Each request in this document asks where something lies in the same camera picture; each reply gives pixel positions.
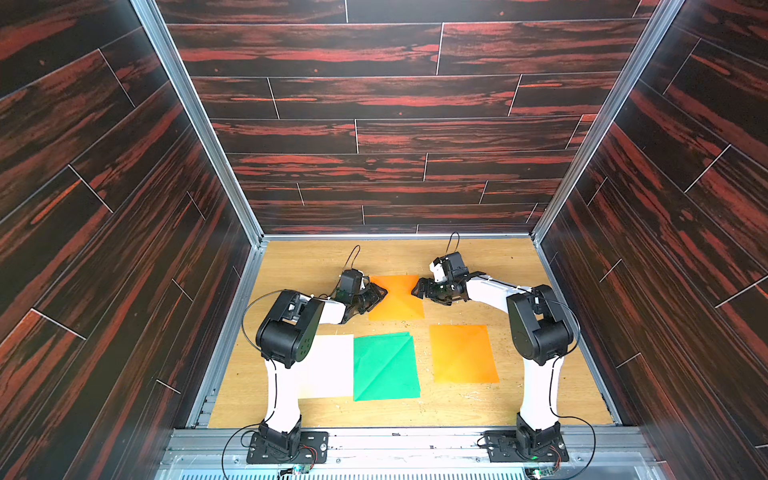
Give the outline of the orange paper sheet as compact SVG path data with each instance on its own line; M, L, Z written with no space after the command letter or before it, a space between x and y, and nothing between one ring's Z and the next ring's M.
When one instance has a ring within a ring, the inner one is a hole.
M413 321L424 318L423 301L412 295L417 275L371 276L371 282L387 291L385 298L368 313L371 321Z
M434 380L444 384L500 381L484 325L431 325Z

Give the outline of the green paper sheet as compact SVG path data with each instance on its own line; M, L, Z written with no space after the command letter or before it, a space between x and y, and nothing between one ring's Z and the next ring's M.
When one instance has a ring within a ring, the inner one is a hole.
M414 339L408 332L354 339L355 401L421 396Z

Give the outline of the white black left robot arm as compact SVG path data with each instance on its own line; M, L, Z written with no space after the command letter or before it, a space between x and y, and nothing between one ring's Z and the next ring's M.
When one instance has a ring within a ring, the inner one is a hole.
M270 455L294 459L302 449L298 381L291 368L309 354L321 325L343 325L371 311L388 291L369 282L358 292L343 290L333 298L320 298L283 289L262 321L255 347L268 373L268 410L254 438Z

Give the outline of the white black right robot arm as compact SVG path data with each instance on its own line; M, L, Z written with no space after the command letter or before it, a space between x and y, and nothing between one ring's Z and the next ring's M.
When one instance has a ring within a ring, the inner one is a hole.
M458 300L480 302L508 314L513 345L524 359L524 397L513 445L526 460L565 459L557 361L568 353L575 333L552 288L514 286L477 273L453 282L421 278L411 294L446 306Z

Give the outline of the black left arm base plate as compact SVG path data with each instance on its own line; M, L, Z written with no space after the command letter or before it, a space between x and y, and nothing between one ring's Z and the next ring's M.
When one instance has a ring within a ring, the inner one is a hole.
M328 457L327 431L299 430L269 438L254 433L247 451L248 465L324 464Z

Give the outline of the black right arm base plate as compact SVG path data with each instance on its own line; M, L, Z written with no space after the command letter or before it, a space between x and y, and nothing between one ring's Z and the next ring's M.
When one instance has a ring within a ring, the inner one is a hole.
M483 433L480 445L487 450L491 463L561 463L569 460L562 435L554 428L489 430Z

